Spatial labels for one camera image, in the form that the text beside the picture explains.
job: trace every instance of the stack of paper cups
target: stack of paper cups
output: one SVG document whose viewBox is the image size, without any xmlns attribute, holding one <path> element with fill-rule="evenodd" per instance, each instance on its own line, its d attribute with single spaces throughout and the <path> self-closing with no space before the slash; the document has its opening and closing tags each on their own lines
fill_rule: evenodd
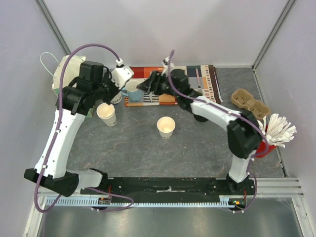
<svg viewBox="0 0 316 237">
<path fill-rule="evenodd" d="M 113 105 L 102 103 L 97 108 L 97 115 L 109 127 L 114 126 L 117 122 L 117 117 L 115 115 L 115 109 Z"/>
<path fill-rule="evenodd" d="M 157 122 L 157 128 L 163 139 L 169 139 L 175 127 L 176 123 L 170 117 L 162 117 Z"/>
</svg>

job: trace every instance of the mug handle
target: mug handle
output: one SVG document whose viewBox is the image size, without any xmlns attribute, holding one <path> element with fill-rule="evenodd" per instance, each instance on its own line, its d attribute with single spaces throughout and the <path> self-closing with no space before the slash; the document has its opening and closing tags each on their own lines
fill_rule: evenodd
<svg viewBox="0 0 316 237">
<path fill-rule="evenodd" d="M 128 94 L 126 93 L 126 87 L 123 87 L 121 92 L 122 92 L 122 95 L 128 96 Z"/>
</svg>

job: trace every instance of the gray floor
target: gray floor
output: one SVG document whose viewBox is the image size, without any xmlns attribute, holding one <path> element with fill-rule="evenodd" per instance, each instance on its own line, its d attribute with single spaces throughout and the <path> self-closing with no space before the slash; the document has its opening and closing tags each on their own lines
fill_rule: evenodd
<svg viewBox="0 0 316 237">
<path fill-rule="evenodd" d="M 230 100 L 239 88 L 260 99 L 250 68 L 217 69 L 224 106 L 237 110 Z M 121 177 L 225 177 L 232 155 L 227 135 L 219 126 L 199 123 L 178 106 L 124 107 L 116 105 L 118 122 L 107 127 L 97 116 L 80 127 L 67 168 L 90 167 Z M 158 134 L 157 120 L 170 116 L 176 129 L 170 140 Z M 258 177 L 283 177 L 276 151 L 256 159 L 251 170 Z"/>
<path fill-rule="evenodd" d="M 136 207 L 97 213 L 55 207 L 38 237 L 302 237 L 291 199 L 256 199 L 244 214 L 217 208 Z"/>
</svg>

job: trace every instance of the bundle of white utensils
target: bundle of white utensils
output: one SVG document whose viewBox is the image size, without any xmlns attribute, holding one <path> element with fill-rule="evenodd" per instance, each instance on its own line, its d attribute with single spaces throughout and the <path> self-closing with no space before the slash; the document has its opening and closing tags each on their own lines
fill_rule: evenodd
<svg viewBox="0 0 316 237">
<path fill-rule="evenodd" d="M 286 117 L 279 117 L 279 114 L 273 114 L 270 117 L 268 129 L 266 132 L 267 120 L 263 118 L 263 124 L 258 121 L 262 133 L 266 136 L 269 145 L 285 147 L 284 143 L 293 140 L 293 134 L 296 132 L 296 127 L 291 126 L 291 123 L 286 121 Z"/>
</svg>

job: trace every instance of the striped placemat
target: striped placemat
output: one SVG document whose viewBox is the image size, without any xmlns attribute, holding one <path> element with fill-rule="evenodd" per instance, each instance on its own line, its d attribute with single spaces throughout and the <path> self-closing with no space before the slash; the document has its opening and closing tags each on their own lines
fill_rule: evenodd
<svg viewBox="0 0 316 237">
<path fill-rule="evenodd" d="M 218 86 L 218 80 L 216 75 L 216 69 L 213 65 L 199 65 L 199 66 L 178 66 L 176 68 L 185 71 L 189 78 L 189 84 L 192 88 L 202 91 L 206 98 L 218 104 L 222 103 L 222 98 Z M 146 80 L 152 71 L 162 72 L 163 67 L 131 67 L 134 71 L 133 79 L 143 82 Z M 150 100 L 149 95 L 144 93 L 139 102 L 132 102 L 125 98 L 125 106 L 150 106 L 150 105 L 177 105 L 176 98 L 170 95 L 152 95 Z"/>
</svg>

